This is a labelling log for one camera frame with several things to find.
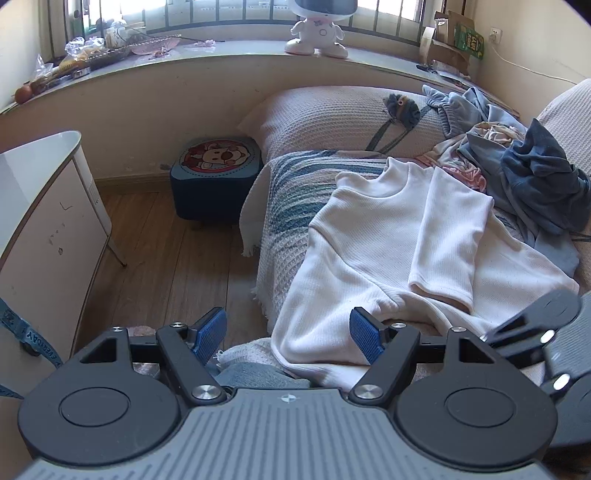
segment stuffed toy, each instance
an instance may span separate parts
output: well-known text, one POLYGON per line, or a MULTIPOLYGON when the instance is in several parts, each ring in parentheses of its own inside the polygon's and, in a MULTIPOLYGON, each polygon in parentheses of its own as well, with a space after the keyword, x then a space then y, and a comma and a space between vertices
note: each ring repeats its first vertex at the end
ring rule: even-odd
POLYGON ((391 93, 384 99, 384 105, 392 122, 398 120, 407 130, 412 130, 421 121, 418 105, 406 95, 391 93))

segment blue lanyard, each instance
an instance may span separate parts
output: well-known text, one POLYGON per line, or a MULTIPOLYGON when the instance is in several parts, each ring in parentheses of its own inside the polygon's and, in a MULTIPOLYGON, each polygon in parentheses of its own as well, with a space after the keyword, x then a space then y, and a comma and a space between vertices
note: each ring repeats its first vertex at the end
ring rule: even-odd
MULTIPOLYGON (((29 345, 34 351, 47 358, 54 367, 62 365, 60 356, 51 344, 45 340, 25 319, 20 318, 0 299, 0 323, 10 330, 15 338, 29 345)), ((18 393, 0 385, 0 397, 22 398, 18 393)))

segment pillow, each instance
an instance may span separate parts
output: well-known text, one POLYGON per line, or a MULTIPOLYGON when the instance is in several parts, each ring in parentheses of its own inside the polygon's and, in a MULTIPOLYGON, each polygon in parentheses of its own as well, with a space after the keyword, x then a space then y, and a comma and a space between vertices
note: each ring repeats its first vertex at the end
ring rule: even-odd
POLYGON ((286 90, 255 107, 238 128, 261 147, 263 162, 304 150, 369 150, 414 158, 445 140, 437 111, 416 93, 374 87, 286 90), (390 93, 414 100, 421 121, 407 131, 392 124, 384 105, 390 93))
MULTIPOLYGON (((558 95, 538 120, 558 141, 568 161, 591 176, 591 79, 558 95)), ((591 220, 583 232, 571 237, 580 255, 575 280, 583 293, 591 287, 591 220)))

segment baseboard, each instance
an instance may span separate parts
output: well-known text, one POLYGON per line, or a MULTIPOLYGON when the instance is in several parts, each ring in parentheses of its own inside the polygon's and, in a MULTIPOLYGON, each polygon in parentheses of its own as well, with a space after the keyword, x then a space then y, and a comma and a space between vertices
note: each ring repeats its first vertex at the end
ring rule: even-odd
POLYGON ((96 179, 95 182, 101 195, 170 191, 168 173, 111 177, 109 179, 96 179))

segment blue stool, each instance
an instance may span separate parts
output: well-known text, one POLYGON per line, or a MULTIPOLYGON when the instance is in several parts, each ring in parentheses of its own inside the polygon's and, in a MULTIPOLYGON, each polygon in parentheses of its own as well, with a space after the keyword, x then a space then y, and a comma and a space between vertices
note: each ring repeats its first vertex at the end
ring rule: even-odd
POLYGON ((192 141, 170 170, 177 215, 236 223, 261 167, 261 150, 252 138, 192 141))

